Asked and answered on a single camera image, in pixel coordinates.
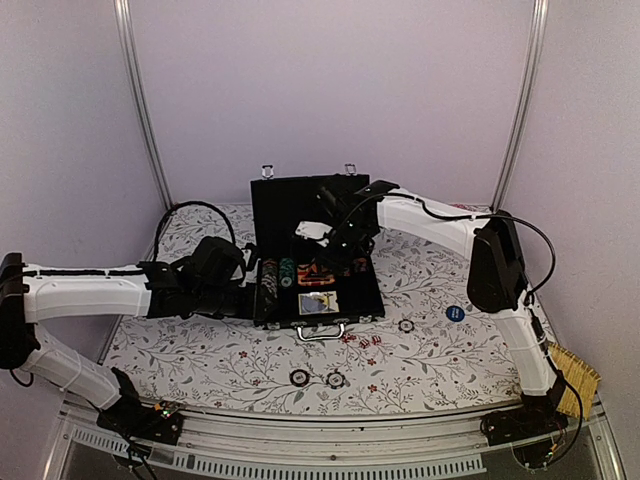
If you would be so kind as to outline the black poker set case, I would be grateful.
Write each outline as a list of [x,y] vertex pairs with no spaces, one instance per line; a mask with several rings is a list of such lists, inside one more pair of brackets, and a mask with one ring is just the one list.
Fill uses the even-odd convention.
[[[334,174],[278,179],[254,180],[251,183],[251,199],[254,232],[261,264],[264,259],[292,258],[296,273],[289,288],[279,285],[277,300],[266,304],[260,285],[261,265],[258,269],[254,324],[265,330],[310,328],[329,325],[345,325],[377,321],[384,317],[385,307],[378,286],[371,255],[365,257],[369,270],[353,271],[351,265],[342,272],[333,272],[335,282],[319,287],[304,287],[297,283],[297,266],[319,264],[321,246],[309,240],[297,238],[294,231],[301,221],[315,221],[328,225],[329,215],[315,195],[319,188],[328,185],[342,192],[355,192],[371,183],[367,174]],[[309,292],[335,291],[339,312],[320,315],[300,315],[298,295]]]

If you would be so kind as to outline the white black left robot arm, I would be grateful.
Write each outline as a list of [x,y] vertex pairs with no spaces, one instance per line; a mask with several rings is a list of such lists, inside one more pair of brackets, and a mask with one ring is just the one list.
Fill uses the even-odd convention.
[[257,260],[252,244],[206,236],[173,262],[157,258],[117,268],[45,268],[21,253],[1,262],[1,367],[38,375],[83,397],[128,434],[141,433],[158,409],[142,405],[126,373],[100,366],[42,327],[63,317],[147,319],[240,314],[246,275]]

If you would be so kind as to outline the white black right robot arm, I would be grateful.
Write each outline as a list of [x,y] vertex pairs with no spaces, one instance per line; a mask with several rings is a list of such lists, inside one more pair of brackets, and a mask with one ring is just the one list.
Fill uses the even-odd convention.
[[533,304],[537,286],[525,273],[517,226],[529,222],[508,213],[481,214],[455,208],[378,180],[355,192],[323,185],[315,195],[329,215],[318,242],[320,259],[339,269],[367,253],[380,228],[421,237],[469,262],[467,297],[493,320],[511,352],[524,404],[517,427],[537,436],[552,424],[569,384],[553,361]]

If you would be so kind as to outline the multicolour poker chip stack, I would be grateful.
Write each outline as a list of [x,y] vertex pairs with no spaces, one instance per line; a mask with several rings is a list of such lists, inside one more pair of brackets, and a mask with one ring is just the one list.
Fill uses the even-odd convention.
[[278,292],[278,262],[274,259],[264,259],[261,264],[260,285],[266,304],[273,304],[277,300]]

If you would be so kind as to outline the green poker chip stack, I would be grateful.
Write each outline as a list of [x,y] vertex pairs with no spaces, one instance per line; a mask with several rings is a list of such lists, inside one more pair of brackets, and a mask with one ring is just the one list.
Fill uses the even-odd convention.
[[279,262],[279,285],[281,288],[289,288],[294,283],[296,273],[295,262],[292,258],[281,258]]

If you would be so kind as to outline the blue-backed playing card deck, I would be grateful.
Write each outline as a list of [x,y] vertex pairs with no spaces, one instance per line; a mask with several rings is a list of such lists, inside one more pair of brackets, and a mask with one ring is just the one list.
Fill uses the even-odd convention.
[[335,291],[309,292],[298,295],[300,315],[333,314],[339,312]]

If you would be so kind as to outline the black white poker chip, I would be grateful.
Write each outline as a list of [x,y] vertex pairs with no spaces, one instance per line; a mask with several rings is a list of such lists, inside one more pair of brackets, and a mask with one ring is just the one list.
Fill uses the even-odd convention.
[[310,381],[310,374],[303,369],[295,369],[289,375],[290,382],[293,386],[302,388]]
[[415,329],[414,322],[409,319],[403,319],[398,322],[398,329],[404,333],[410,333]]

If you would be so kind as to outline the blue round blind button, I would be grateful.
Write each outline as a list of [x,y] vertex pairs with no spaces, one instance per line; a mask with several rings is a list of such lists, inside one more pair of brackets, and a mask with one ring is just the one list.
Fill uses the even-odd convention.
[[465,310],[459,306],[449,306],[446,309],[446,317],[452,322],[461,322],[465,319],[466,313]]

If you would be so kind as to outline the floral patterned table mat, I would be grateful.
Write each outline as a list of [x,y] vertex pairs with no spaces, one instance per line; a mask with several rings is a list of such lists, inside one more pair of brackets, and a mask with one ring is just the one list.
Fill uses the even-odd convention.
[[[385,229],[373,266],[385,316],[335,328],[268,331],[249,321],[123,319],[105,363],[146,399],[238,412],[309,416],[431,414],[493,408],[522,395],[511,352],[489,315],[466,294],[466,258]],[[465,310],[452,322],[449,306]],[[415,329],[401,332],[409,319]],[[355,338],[343,343],[346,335]],[[298,388],[289,375],[310,374]],[[340,371],[343,388],[326,385]]]

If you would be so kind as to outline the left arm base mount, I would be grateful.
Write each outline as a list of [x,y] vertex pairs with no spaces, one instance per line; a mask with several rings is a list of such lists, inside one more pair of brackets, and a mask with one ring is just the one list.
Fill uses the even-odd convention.
[[176,446],[182,433],[184,416],[179,413],[164,413],[141,404],[138,400],[119,399],[106,410],[100,410],[97,425],[116,432],[127,439],[149,440]]

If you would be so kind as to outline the front aluminium rail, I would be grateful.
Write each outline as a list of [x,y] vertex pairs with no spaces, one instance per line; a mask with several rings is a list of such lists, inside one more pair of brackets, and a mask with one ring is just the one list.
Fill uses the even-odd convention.
[[537,436],[490,445],[482,408],[381,417],[305,417],[187,407],[176,445],[126,442],[68,398],[46,458],[47,479],[623,479],[601,405],[560,436],[562,459],[531,469]]

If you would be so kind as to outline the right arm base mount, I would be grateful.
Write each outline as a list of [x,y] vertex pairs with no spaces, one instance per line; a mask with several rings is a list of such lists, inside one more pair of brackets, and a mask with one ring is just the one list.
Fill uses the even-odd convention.
[[521,406],[484,415],[480,432],[489,446],[509,444],[516,462],[533,471],[546,469],[562,457],[568,425],[563,413]]

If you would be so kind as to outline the right aluminium frame post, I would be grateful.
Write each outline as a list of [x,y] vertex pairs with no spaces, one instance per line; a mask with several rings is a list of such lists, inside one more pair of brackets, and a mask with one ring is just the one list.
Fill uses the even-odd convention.
[[543,52],[548,10],[548,0],[535,0],[532,4],[524,68],[515,113],[509,131],[502,166],[490,204],[490,208],[493,211],[501,209],[505,204],[509,186],[516,168],[519,150],[524,139],[536,77]]

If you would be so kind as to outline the aluminium frame post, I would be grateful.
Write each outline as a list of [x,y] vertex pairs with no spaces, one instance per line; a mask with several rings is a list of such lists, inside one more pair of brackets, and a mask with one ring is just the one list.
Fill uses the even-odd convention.
[[535,0],[532,4],[524,68],[515,113],[509,131],[502,166],[490,204],[490,208],[493,211],[501,209],[505,204],[509,186],[516,168],[519,150],[524,139],[536,77],[543,52],[548,10],[548,0]]
[[165,169],[160,158],[152,119],[148,108],[148,102],[144,91],[142,72],[135,43],[130,2],[126,0],[115,0],[113,4],[116,25],[124,57],[125,70],[129,79],[135,105],[135,112],[150,164],[152,179],[158,191],[162,206],[165,209],[168,209],[173,205],[173,199]]

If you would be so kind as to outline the left aluminium frame post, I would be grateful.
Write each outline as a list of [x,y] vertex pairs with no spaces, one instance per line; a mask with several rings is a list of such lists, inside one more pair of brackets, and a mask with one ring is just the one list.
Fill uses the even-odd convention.
[[162,206],[165,209],[168,209],[173,205],[173,199],[165,169],[160,158],[152,119],[148,108],[148,102],[144,91],[142,72],[135,43],[130,2],[126,0],[115,0],[113,4],[116,25],[124,57],[125,70],[129,79],[135,105],[135,112],[150,164],[152,179],[158,191]]

